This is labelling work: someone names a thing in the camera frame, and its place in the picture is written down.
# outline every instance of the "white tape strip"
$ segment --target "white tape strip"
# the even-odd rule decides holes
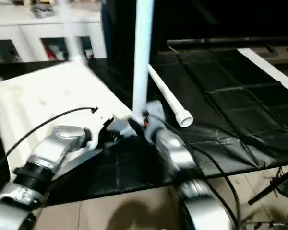
[[[288,89],[288,77],[272,66],[269,62],[264,60],[254,51],[249,48],[238,49],[238,51],[246,56],[251,62],[261,68],[264,72],[269,74],[272,78],[282,83],[282,85]]]

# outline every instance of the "white pole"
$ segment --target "white pole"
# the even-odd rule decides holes
[[[154,0],[137,0],[132,110],[139,121],[146,108],[153,13]]]
[[[167,85],[162,81],[160,76],[157,72],[153,69],[151,65],[148,65],[148,72],[158,88],[160,89],[161,93],[163,94],[164,98],[168,102],[169,106],[173,110],[174,114],[176,115],[176,120],[181,127],[187,127],[192,124],[193,116],[190,114],[188,110],[186,110],[172,91],[167,87]]]
[[[85,63],[86,59],[82,53],[80,39],[74,35],[75,23],[71,22],[72,11],[68,0],[59,0],[59,15],[63,21],[65,43],[69,53],[69,60]]]

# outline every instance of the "black tripod leg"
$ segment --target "black tripod leg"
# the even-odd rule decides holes
[[[264,196],[268,195],[270,192],[272,192],[273,190],[275,190],[277,187],[279,187],[280,184],[282,184],[283,182],[285,182],[286,180],[288,180],[288,172],[285,173],[283,176],[276,178],[275,180],[273,180],[271,182],[271,184],[265,188],[264,190],[262,190],[259,194],[257,194],[256,196],[254,196],[252,199],[249,200],[249,205],[253,205],[255,202],[257,202],[258,200],[260,200],[261,198],[263,198]]]

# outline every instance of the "black tablecloth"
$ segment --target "black tablecloth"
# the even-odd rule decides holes
[[[203,172],[228,174],[288,165],[288,90],[238,51],[162,55],[151,63],[194,122],[180,128],[150,79],[148,100],[159,99],[167,121],[198,151]],[[56,62],[0,65],[3,78],[19,76]],[[89,67],[128,107],[133,70],[124,61],[95,60]],[[156,151],[137,137],[128,138],[56,180],[49,205],[163,186],[170,177]]]

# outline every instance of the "glass cabinet door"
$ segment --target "glass cabinet door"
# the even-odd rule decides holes
[[[90,37],[80,37],[80,40],[83,55],[87,59],[94,59]],[[69,54],[64,38],[41,38],[41,41],[49,61],[68,60]]]
[[[0,63],[22,62],[11,40],[0,40]]]

